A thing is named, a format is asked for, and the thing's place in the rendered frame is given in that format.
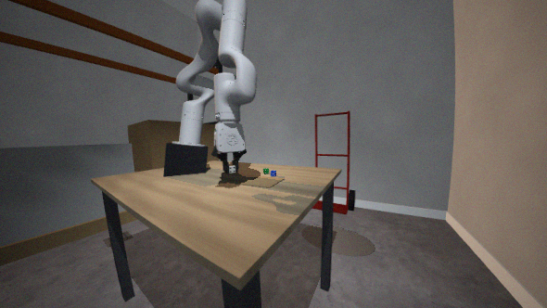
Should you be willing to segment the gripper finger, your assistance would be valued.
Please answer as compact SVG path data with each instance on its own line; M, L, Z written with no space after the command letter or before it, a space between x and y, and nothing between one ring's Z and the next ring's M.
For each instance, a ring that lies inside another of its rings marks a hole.
M241 151L241 152L233 152L233 156L234 156L234 160L233 160L233 165L235 166L235 171L238 172L238 161L240 160L240 158L242 157L242 155L244 155L245 153L247 153L246 150L244 151Z
M229 162L227 161L227 153L221 153L221 155L218 154L216 144L215 144L211 155L214 156L214 157L219 158L223 162L223 170L224 170L225 173L230 173L229 172ZM223 155L224 155L224 157L223 157Z

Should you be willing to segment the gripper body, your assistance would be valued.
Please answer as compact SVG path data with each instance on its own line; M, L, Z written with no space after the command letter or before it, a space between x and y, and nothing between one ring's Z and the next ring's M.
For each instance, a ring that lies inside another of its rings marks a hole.
M246 145L242 124L239 122L217 122L214 130L214 146L215 144L218 153L244 151Z

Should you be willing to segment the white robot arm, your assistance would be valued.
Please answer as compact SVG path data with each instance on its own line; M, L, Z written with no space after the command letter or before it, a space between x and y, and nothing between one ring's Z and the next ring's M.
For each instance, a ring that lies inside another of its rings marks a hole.
M199 96L183 105L179 142L174 144L200 145L204 109L214 98L216 122L240 122L240 106L250 103L256 95L257 74L244 55L247 22L245 0L199 0L195 8L201 42L195 59L176 78L179 90ZM217 42L213 31L220 32ZM220 31L221 30L221 31ZM237 50L237 51L236 51ZM218 73L213 80L198 74L209 71L217 58L226 68L236 68L232 73Z

